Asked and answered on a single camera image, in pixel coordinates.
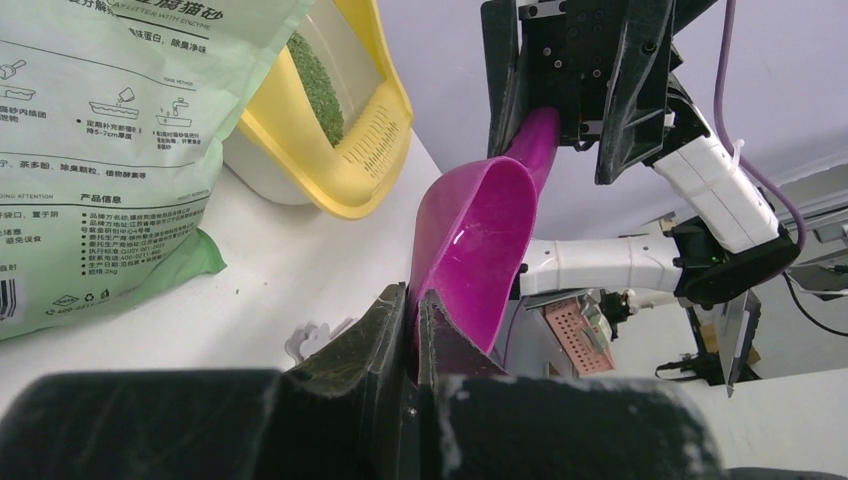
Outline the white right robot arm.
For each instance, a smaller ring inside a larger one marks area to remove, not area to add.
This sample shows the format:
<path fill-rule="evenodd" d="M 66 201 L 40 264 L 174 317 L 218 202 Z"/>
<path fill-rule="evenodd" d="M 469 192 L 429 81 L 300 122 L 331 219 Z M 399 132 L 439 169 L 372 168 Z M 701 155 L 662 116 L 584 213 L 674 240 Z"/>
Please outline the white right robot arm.
<path fill-rule="evenodd" d="M 781 275 L 799 256 L 765 197 L 769 183 L 722 121 L 707 120 L 676 76 L 675 37 L 707 1 L 485 1 L 488 154 L 547 181 L 557 151 L 594 151 L 594 181 L 643 165 L 692 209 L 660 235 L 528 239 L 512 291 L 587 287 L 669 292 L 704 306 Z"/>

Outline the magenta plastic scoop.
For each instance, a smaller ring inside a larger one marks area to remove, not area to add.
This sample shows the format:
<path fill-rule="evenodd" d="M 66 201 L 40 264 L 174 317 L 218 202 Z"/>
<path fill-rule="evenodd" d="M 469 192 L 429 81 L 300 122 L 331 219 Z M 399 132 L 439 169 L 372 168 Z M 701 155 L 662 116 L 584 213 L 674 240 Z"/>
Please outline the magenta plastic scoop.
<path fill-rule="evenodd" d="M 559 147 L 560 118 L 533 110 L 503 154 L 455 167 L 422 197 L 415 220 L 406 318 L 435 291 L 454 325 L 490 353 L 532 238 L 541 191 Z"/>

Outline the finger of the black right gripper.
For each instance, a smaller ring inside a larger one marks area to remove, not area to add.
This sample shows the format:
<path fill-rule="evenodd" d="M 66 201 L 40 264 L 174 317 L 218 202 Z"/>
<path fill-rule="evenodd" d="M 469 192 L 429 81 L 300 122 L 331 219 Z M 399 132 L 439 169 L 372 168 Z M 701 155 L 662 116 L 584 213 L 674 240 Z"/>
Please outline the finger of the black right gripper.
<path fill-rule="evenodd" d="M 674 11 L 673 1 L 626 3 L 604 105 L 598 185 L 662 150 Z"/>
<path fill-rule="evenodd" d="M 487 153 L 496 157 L 509 149 L 527 114 L 526 57 L 515 1 L 484 1 L 480 16 L 490 107 Z"/>

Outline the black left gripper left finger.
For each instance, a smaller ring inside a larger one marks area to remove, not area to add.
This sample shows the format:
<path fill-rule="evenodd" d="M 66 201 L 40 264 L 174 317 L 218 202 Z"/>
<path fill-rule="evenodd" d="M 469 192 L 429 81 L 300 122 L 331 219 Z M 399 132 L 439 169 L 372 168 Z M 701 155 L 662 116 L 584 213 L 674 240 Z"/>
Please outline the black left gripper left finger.
<path fill-rule="evenodd" d="M 5 479 L 415 479 L 404 284 L 286 371 L 71 372 L 1 421 Z"/>

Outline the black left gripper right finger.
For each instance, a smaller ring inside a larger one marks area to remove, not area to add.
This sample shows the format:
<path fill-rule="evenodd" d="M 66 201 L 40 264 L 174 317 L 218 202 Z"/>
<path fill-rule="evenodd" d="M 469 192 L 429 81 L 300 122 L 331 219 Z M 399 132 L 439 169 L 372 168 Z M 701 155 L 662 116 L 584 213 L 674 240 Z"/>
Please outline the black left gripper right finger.
<path fill-rule="evenodd" d="M 504 373 L 435 291 L 419 304 L 425 479 L 721 479 L 715 440 L 677 387 Z"/>

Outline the white bag sealing clip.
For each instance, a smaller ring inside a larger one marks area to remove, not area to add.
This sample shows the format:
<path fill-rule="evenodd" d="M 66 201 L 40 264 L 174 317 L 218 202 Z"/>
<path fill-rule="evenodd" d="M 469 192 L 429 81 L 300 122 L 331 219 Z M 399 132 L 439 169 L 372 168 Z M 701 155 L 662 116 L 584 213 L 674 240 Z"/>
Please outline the white bag sealing clip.
<path fill-rule="evenodd" d="M 285 342 L 285 352 L 293 359 L 296 365 L 303 363 L 344 333 L 357 321 L 358 318 L 349 317 L 334 328 L 327 323 L 316 324 L 312 322 L 299 326 Z"/>

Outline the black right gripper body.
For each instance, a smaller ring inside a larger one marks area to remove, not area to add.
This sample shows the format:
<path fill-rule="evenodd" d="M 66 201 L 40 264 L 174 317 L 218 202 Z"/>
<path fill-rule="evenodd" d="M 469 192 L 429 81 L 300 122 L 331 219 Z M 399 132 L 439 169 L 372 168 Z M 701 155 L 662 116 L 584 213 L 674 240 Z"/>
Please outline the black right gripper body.
<path fill-rule="evenodd" d="M 626 3 L 534 1 L 519 7 L 529 102 L 558 110 L 563 146 L 600 145 Z"/>

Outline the green cat litter bag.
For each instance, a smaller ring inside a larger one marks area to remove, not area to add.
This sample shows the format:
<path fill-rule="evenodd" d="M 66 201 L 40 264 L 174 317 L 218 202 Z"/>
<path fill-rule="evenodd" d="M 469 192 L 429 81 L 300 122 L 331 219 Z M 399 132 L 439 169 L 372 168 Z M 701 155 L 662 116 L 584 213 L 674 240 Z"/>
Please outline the green cat litter bag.
<path fill-rule="evenodd" d="M 307 1 L 1 5 L 1 335 L 129 310 L 225 264 L 224 140 Z"/>

